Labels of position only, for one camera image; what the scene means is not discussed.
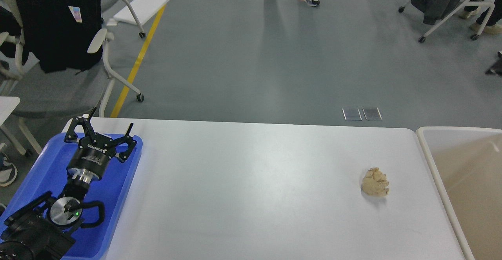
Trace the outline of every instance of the chair wheel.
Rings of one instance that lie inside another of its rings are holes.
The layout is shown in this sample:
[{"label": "chair wheel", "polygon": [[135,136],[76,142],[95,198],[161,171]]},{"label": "chair wheel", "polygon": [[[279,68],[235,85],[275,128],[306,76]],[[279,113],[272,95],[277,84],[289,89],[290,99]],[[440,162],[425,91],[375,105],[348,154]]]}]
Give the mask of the chair wheel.
[{"label": "chair wheel", "polygon": [[138,101],[138,102],[143,102],[143,101],[145,101],[145,96],[144,96],[142,93],[137,94],[137,95],[136,95],[136,101]]},{"label": "chair wheel", "polygon": [[33,152],[31,151],[31,149],[26,149],[26,152],[25,152],[24,156],[26,158],[30,158],[32,155],[33,155]]}]

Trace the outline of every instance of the white table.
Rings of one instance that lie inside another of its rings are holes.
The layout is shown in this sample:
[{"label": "white table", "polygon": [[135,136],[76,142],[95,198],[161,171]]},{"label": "white table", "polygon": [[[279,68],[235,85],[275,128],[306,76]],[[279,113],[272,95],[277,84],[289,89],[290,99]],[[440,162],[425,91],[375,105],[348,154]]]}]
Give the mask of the white table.
[{"label": "white table", "polygon": [[11,115],[12,111],[18,106],[19,97],[0,96],[0,126]]},{"label": "white table", "polygon": [[[130,122],[142,157],[107,260],[462,260],[408,129]],[[389,196],[360,190],[387,174]]]}]

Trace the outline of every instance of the trash bin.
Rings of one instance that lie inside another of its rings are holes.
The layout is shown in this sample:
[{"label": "trash bin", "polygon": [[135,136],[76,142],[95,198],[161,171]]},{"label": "trash bin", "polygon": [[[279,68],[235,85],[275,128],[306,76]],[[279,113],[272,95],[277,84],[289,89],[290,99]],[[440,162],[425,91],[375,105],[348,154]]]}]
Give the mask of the trash bin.
[{"label": "trash bin", "polygon": [[417,135],[466,259],[500,259],[502,130],[422,127]]}]

